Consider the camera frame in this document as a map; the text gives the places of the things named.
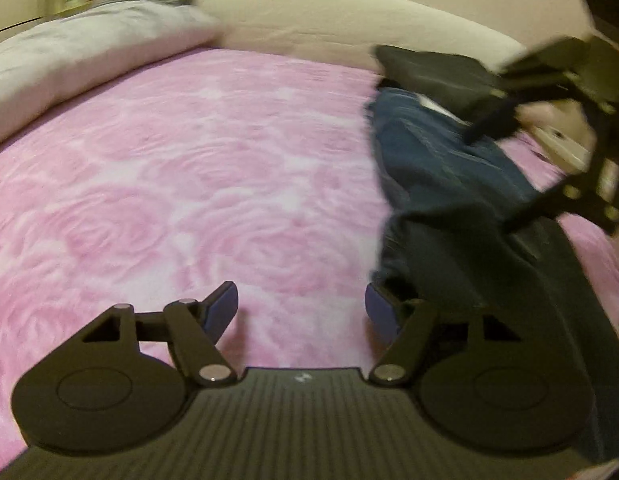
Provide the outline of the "dark blue denim jeans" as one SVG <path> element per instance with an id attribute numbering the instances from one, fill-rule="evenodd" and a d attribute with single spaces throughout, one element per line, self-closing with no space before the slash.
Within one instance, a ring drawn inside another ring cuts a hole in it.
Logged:
<path id="1" fill-rule="evenodd" d="M 541 230 L 507 237 L 499 223 L 536 193 L 492 140 L 468 145 L 462 125 L 404 90 L 368 105 L 370 141 L 391 206 L 373 281 L 399 299 L 452 308 L 547 304 L 537 272 Z"/>

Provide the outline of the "black fabric storage bag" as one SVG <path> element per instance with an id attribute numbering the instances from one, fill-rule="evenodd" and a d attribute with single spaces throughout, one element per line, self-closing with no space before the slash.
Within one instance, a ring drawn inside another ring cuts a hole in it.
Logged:
<path id="1" fill-rule="evenodd" d="M 375 48 L 372 150 L 392 213 L 367 312 L 390 339 L 370 374 L 378 454 L 408 479 L 544 479 L 567 451 L 619 479 L 619 340 L 559 225 L 611 232 L 598 179 L 619 130 L 619 55 L 564 38 L 499 72 Z M 500 150 L 523 104 L 580 102 L 588 168 L 538 192 Z"/>

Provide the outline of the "pink rose pattern blanket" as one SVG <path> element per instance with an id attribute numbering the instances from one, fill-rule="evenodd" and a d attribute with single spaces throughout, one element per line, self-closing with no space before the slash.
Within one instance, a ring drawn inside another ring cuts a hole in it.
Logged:
<path id="1" fill-rule="evenodd" d="M 391 206 L 363 70 L 202 50 L 36 120 L 0 150 L 0 479 L 408 479 L 378 454 L 365 292 Z M 536 191 L 526 131 L 498 142 Z M 558 220 L 619 334 L 619 269 Z M 82 337 L 224 282 L 227 386 L 107 386 Z"/>

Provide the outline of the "white quilted comforter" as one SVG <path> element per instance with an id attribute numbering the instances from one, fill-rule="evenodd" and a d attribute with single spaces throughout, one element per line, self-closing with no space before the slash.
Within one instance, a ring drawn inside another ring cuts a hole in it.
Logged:
<path id="1" fill-rule="evenodd" d="M 104 4 L 0 44 L 0 144 L 51 107 L 136 68 L 209 44 L 221 24 L 195 6 Z"/>

